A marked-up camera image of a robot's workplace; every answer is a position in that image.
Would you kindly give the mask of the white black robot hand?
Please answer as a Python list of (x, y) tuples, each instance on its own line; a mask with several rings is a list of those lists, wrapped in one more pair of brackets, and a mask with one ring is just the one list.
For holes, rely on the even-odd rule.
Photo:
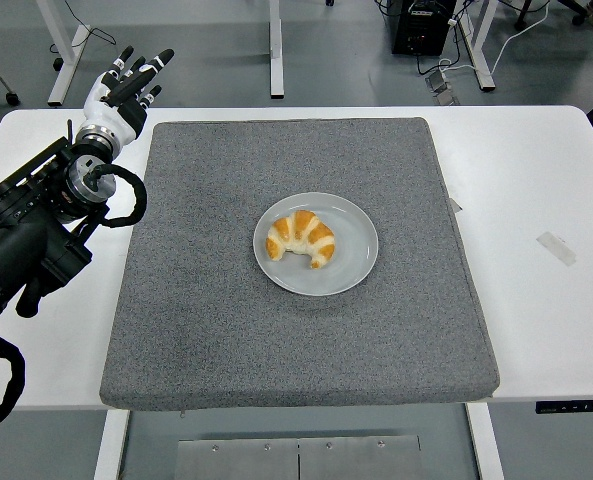
[(132, 46), (126, 47), (95, 80), (84, 104), (85, 122), (77, 134), (78, 141), (90, 134), (100, 135), (115, 143), (112, 150), (117, 154), (141, 134), (147, 110), (162, 91), (152, 82), (175, 52), (165, 49), (149, 61), (141, 56), (129, 66), (133, 53)]

